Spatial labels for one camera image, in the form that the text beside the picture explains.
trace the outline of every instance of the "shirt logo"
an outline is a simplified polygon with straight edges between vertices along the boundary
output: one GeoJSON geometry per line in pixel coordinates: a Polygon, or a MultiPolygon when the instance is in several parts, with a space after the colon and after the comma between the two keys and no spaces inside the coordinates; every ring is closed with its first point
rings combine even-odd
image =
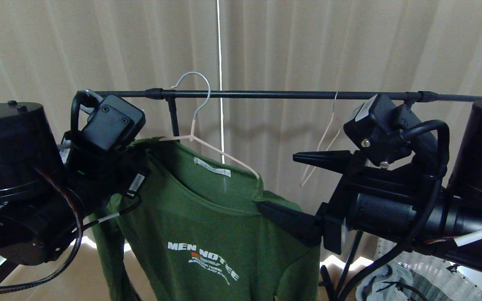
{"type": "Polygon", "coordinates": [[[204,251],[201,248],[197,252],[196,245],[184,242],[168,242],[167,248],[173,251],[188,251],[188,255],[191,256],[188,263],[196,263],[209,272],[222,276],[228,285],[230,285],[229,278],[235,281],[239,279],[239,275],[226,263],[226,260],[216,253],[204,251]]]}

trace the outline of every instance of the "clothes hanger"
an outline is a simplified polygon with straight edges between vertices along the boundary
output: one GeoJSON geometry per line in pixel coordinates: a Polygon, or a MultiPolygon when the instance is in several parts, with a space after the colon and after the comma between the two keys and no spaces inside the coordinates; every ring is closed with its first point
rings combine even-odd
{"type": "Polygon", "coordinates": [[[206,84],[208,86],[208,94],[207,94],[207,97],[206,97],[206,101],[204,101],[204,103],[202,105],[200,105],[197,108],[197,110],[195,110],[195,114],[193,115],[193,122],[191,123],[191,134],[190,135],[184,135],[184,136],[178,136],[178,137],[164,137],[164,138],[159,139],[159,141],[172,141],[172,140],[181,140],[181,139],[189,139],[189,141],[196,141],[196,142],[200,143],[201,145],[204,145],[208,148],[211,148],[212,150],[220,153],[221,155],[223,155],[227,158],[230,158],[232,161],[237,162],[239,165],[243,166],[244,168],[248,169],[251,173],[253,173],[256,176],[256,179],[260,179],[260,175],[258,175],[258,173],[256,173],[256,171],[254,169],[252,169],[250,166],[248,166],[247,164],[244,164],[243,162],[237,160],[236,158],[230,156],[229,154],[226,154],[225,152],[222,152],[220,149],[214,147],[213,145],[210,145],[206,141],[203,141],[202,139],[199,139],[198,137],[195,136],[195,123],[197,121],[197,114],[204,107],[204,105],[206,105],[207,102],[209,101],[209,98],[211,96],[211,85],[209,84],[207,78],[205,76],[203,76],[201,73],[191,71],[191,72],[187,72],[186,74],[182,75],[182,77],[180,77],[178,82],[170,88],[171,89],[176,88],[180,84],[180,82],[189,74],[196,74],[198,76],[201,76],[206,81],[206,84]]]}
{"type": "MultiPolygon", "coordinates": [[[[327,129],[325,130],[325,133],[323,133],[323,137],[321,137],[321,140],[319,141],[319,144],[317,145],[317,150],[316,152],[319,152],[319,148],[321,147],[321,143],[323,143],[323,140],[325,139],[325,136],[327,135],[327,132],[329,130],[329,128],[331,127],[331,124],[332,124],[332,121],[334,119],[334,105],[336,105],[336,98],[338,97],[338,92],[336,92],[336,94],[334,95],[334,100],[332,101],[332,115],[331,115],[331,121],[328,123],[327,125],[327,129]]],[[[331,143],[328,145],[327,149],[325,149],[325,152],[329,150],[329,148],[331,148],[331,146],[333,145],[334,141],[336,140],[336,138],[338,137],[338,135],[340,134],[341,132],[341,128],[338,129],[338,132],[337,134],[334,136],[334,138],[332,139],[331,143]]],[[[306,182],[308,181],[308,179],[312,176],[312,173],[315,171],[315,166],[312,166],[312,171],[310,171],[310,174],[306,177],[306,179],[304,179],[304,177],[306,176],[306,173],[308,172],[308,169],[310,168],[310,165],[307,165],[306,166],[306,169],[304,170],[304,175],[303,177],[300,179],[300,187],[304,186],[304,184],[306,184],[306,182]]]]}

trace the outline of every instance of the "green t-shirt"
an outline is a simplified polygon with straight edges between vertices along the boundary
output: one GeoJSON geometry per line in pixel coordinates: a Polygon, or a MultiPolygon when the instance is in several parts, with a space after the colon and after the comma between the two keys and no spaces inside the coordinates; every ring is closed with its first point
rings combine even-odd
{"type": "MultiPolygon", "coordinates": [[[[159,301],[311,301],[319,246],[308,248],[264,218],[255,202],[300,210],[262,179],[202,157],[181,143],[135,142],[151,174],[135,210],[93,227],[111,300],[139,300],[123,265],[130,244],[159,301]]],[[[134,200],[115,195],[99,218],[134,200]]]]}

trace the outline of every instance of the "shirt sleeve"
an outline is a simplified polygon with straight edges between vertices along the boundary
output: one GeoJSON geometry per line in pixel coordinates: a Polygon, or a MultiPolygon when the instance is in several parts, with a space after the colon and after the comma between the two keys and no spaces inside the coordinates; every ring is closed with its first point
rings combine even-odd
{"type": "Polygon", "coordinates": [[[278,301],[315,301],[319,285],[319,246],[289,265],[275,291],[278,301]]]}
{"type": "MultiPolygon", "coordinates": [[[[107,207],[96,210],[90,217],[91,220],[105,217],[117,211],[113,206],[113,199],[107,207]]],[[[112,301],[141,301],[139,295],[131,284],[126,267],[124,266],[125,238],[115,219],[109,219],[92,227],[96,241],[103,274],[109,287],[109,296],[112,301]]]]}

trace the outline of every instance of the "beige curtain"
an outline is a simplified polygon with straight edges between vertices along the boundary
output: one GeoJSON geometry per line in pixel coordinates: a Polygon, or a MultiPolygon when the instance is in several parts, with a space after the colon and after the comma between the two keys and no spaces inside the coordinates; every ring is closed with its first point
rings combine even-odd
{"type": "MultiPolygon", "coordinates": [[[[482,1],[218,3],[223,89],[482,95],[482,1]]],[[[218,89],[219,61],[215,1],[0,0],[0,102],[45,105],[57,140],[69,128],[76,90],[169,88],[191,70],[218,89]]],[[[206,86],[194,77],[180,88],[206,86]]],[[[146,113],[140,137],[170,135],[165,101],[130,101],[146,113]]],[[[182,134],[202,101],[178,100],[182,134]]],[[[219,101],[210,101],[198,123],[199,135],[215,146],[220,146],[219,101]]],[[[266,189],[308,213],[329,200],[339,175],[317,170],[301,189],[304,166],[291,155],[316,148],[330,120],[330,100],[223,101],[227,153],[260,172],[266,189]]],[[[324,147],[360,103],[336,102],[324,147]]],[[[470,108],[414,106],[421,119],[450,125],[450,169],[470,108]]],[[[341,133],[331,149],[355,148],[341,133]]]]}

